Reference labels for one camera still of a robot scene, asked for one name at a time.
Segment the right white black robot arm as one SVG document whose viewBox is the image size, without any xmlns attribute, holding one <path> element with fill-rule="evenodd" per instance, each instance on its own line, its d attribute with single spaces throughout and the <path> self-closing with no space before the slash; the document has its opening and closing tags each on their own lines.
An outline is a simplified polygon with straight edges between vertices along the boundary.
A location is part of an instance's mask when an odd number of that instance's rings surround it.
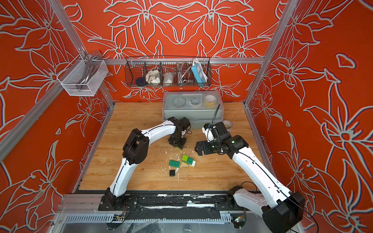
<svg viewBox="0 0 373 233">
<path fill-rule="evenodd" d="M 262 194 L 258 196 L 241 186 L 235 186 L 230 193 L 236 205 L 261 216 L 273 233 L 286 233 L 303 219 L 305 197 L 300 192 L 291 192 L 278 181 L 241 136 L 231 136 L 223 122 L 215 125 L 207 123 L 202 127 L 202 132 L 207 139 L 196 143 L 198 155 L 228 155 L 246 172 Z"/>
</svg>

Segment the dark green long lego brick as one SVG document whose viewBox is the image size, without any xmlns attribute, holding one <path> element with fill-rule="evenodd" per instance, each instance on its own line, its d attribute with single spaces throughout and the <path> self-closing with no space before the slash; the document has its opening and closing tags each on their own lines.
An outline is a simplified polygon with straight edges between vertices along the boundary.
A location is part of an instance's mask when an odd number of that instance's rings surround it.
<svg viewBox="0 0 373 233">
<path fill-rule="evenodd" d="M 188 161 L 187 162 L 183 162 L 183 163 L 188 164 L 190 166 L 192 164 L 196 164 L 196 161 L 189 157 Z"/>
</svg>

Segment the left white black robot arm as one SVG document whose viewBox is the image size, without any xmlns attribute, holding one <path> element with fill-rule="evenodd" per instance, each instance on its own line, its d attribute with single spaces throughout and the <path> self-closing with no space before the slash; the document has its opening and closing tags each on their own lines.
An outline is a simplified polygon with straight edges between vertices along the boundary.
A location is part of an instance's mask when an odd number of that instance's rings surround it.
<svg viewBox="0 0 373 233">
<path fill-rule="evenodd" d="M 98 210 L 115 211 L 124 206 L 122 196 L 127 191 L 129 181 L 148 154 L 149 146 L 157 140 L 170 136 L 169 144 L 182 149 L 186 143 L 185 135 L 191 125 L 186 117 L 177 119 L 170 117 L 163 123 L 146 130 L 134 129 L 123 146 L 122 162 L 111 186 L 102 196 Z"/>
</svg>

